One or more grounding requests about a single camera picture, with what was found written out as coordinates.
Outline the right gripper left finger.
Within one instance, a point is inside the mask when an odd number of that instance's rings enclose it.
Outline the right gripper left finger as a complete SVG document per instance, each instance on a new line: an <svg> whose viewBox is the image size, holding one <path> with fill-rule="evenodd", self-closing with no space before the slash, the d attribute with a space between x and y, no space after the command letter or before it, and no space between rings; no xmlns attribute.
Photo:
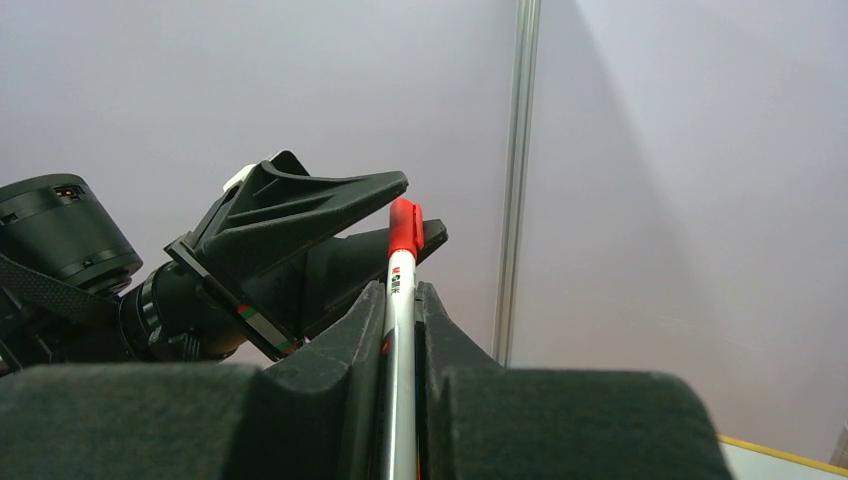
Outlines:
<svg viewBox="0 0 848 480"><path fill-rule="evenodd" d="M261 369L36 367L1 384L5 479L365 479L385 294Z"/></svg>

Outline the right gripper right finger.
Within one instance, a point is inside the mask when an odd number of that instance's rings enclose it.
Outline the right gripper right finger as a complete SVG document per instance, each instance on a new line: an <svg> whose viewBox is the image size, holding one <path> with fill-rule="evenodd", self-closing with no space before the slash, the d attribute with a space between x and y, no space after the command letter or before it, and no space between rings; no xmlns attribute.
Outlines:
<svg viewBox="0 0 848 480"><path fill-rule="evenodd" d="M710 415L677 376L514 369L416 292L427 479L728 479Z"/></svg>

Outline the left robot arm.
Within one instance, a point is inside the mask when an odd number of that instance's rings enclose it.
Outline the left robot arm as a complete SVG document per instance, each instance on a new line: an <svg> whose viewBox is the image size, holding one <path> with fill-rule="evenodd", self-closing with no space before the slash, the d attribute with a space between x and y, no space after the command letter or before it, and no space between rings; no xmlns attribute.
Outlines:
<svg viewBox="0 0 848 480"><path fill-rule="evenodd" d="M283 150L223 186L199 223L142 261L86 181L56 173L1 190L1 371L64 363L220 362L242 345L279 361L388 273L400 171L313 176Z"/></svg>

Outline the yellow framed whiteboard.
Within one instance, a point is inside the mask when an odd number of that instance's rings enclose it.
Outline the yellow framed whiteboard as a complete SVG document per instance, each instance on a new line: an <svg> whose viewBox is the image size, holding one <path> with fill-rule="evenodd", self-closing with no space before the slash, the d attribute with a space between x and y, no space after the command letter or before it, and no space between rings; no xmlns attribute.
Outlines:
<svg viewBox="0 0 848 480"><path fill-rule="evenodd" d="M719 435L724 458L735 479L840 480L847 469L755 443Z"/></svg>

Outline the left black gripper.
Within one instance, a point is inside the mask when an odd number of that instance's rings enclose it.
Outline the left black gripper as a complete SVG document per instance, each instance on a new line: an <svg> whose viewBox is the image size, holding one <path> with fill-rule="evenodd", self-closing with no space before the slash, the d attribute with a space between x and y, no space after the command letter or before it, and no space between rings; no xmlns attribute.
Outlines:
<svg viewBox="0 0 848 480"><path fill-rule="evenodd" d="M309 175L291 151L255 164L224 190L171 260L135 288L135 357L222 361L251 343L272 361L332 324L385 276L387 228L335 235L406 191L401 171ZM233 279L270 271L264 307Z"/></svg>

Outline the red white marker pen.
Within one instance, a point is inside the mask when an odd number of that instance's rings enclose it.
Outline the red white marker pen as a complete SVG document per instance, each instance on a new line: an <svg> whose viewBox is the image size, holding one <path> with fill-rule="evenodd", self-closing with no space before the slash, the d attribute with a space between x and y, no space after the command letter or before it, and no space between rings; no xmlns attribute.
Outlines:
<svg viewBox="0 0 848 480"><path fill-rule="evenodd" d="M415 268L408 250L389 257L384 326L385 398L380 477L416 479Z"/></svg>

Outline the red marker cap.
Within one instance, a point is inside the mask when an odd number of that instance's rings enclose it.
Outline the red marker cap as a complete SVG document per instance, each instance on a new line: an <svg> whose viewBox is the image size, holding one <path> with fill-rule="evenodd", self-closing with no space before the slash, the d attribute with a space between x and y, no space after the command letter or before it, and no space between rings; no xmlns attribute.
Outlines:
<svg viewBox="0 0 848 480"><path fill-rule="evenodd" d="M424 226L421 206L406 198L391 203L389 212L388 256L397 251L407 251L418 259L424 247Z"/></svg>

